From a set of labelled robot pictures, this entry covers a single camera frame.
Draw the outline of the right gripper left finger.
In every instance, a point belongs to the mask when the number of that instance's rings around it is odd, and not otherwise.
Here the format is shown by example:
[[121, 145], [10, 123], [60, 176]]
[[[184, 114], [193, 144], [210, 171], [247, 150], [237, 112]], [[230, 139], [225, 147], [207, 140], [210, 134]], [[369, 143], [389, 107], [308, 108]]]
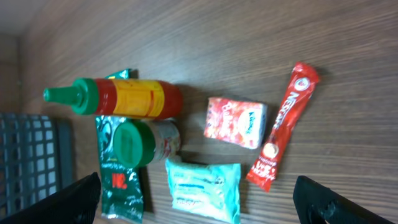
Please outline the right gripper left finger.
[[2, 224], [92, 224], [101, 195], [97, 172], [1, 220]]

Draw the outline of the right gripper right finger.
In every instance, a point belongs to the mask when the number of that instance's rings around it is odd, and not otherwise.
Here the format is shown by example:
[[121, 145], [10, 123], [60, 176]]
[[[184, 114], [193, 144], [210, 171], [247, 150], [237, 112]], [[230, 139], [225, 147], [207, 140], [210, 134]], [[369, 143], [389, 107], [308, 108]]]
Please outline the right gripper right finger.
[[301, 224], [393, 224], [304, 175], [296, 180], [293, 201]]

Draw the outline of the green glove package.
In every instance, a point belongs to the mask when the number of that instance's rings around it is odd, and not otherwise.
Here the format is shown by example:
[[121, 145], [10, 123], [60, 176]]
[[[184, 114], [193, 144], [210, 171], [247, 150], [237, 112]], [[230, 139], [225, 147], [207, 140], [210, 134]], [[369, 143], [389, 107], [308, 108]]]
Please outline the green glove package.
[[127, 121], [120, 116], [95, 116], [101, 172], [101, 215], [129, 223], [141, 223], [144, 214], [144, 197], [139, 172], [124, 167], [116, 158], [113, 137], [116, 128]]

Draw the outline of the green lid spice jar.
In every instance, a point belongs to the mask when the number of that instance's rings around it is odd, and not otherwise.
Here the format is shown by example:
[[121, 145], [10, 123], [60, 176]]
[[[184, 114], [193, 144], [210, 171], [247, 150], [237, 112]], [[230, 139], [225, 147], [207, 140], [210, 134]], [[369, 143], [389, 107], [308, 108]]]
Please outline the green lid spice jar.
[[180, 133], [169, 120], [126, 121], [116, 128], [113, 136], [117, 160], [132, 169], [165, 160], [180, 148]]

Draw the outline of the teal wet wipes pack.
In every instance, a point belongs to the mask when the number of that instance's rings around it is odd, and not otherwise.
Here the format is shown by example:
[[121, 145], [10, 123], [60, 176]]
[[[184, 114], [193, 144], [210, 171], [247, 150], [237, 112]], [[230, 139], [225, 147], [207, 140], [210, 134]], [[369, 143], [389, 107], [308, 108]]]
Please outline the teal wet wipes pack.
[[240, 223], [240, 164], [200, 165], [167, 159], [172, 208], [227, 223]]

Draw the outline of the small red white box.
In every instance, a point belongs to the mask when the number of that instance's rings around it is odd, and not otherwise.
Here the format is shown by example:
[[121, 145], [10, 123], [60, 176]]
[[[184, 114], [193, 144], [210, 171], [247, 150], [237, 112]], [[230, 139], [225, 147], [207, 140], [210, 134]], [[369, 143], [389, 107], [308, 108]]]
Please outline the small red white box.
[[267, 105], [222, 97], [208, 99], [204, 136], [257, 149], [266, 129]]

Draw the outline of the red sauce bottle green cap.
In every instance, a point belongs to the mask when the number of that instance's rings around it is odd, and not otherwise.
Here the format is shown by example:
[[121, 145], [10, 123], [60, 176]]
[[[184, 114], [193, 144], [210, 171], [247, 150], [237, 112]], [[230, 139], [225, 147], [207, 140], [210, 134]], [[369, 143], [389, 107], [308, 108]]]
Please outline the red sauce bottle green cap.
[[177, 86], [160, 80], [80, 78], [71, 86], [46, 88], [44, 100], [71, 106], [79, 115], [167, 119], [178, 115], [183, 97]]

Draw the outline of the red instant coffee stick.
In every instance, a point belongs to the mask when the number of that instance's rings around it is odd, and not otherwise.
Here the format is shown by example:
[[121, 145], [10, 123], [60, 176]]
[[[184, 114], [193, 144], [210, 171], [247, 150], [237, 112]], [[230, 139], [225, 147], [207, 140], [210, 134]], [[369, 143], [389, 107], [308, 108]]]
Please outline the red instant coffee stick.
[[268, 192], [277, 176], [292, 131], [319, 82], [316, 70], [302, 62], [295, 64], [271, 133], [246, 179]]

